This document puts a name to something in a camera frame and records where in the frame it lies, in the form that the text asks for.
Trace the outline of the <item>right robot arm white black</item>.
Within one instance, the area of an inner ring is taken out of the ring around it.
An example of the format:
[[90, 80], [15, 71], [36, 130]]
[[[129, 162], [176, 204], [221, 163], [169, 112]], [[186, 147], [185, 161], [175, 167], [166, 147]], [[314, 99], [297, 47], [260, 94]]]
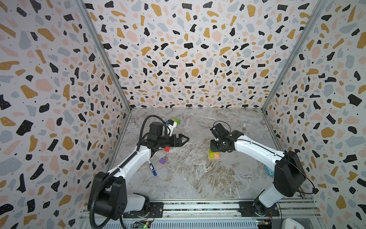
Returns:
[[278, 201], [293, 197], [307, 178], [298, 155], [293, 151], [282, 152], [269, 148], [240, 131], [230, 132], [218, 122], [214, 123], [210, 131], [214, 136], [210, 141], [213, 152], [244, 153], [263, 163], [274, 173], [272, 185], [263, 190], [251, 205], [242, 207], [241, 213], [266, 216]]

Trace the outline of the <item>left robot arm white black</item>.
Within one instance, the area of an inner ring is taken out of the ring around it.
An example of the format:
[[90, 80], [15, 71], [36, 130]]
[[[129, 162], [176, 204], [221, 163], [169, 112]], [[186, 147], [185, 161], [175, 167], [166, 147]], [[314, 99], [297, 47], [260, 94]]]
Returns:
[[173, 134], [174, 127], [172, 120], [152, 122], [147, 133], [140, 133], [136, 148], [126, 159], [94, 177], [87, 206], [93, 228], [102, 228], [109, 220], [119, 220], [127, 213], [143, 218], [150, 214], [150, 198], [139, 193], [129, 194], [127, 184], [157, 151], [182, 147], [189, 141], [183, 134]]

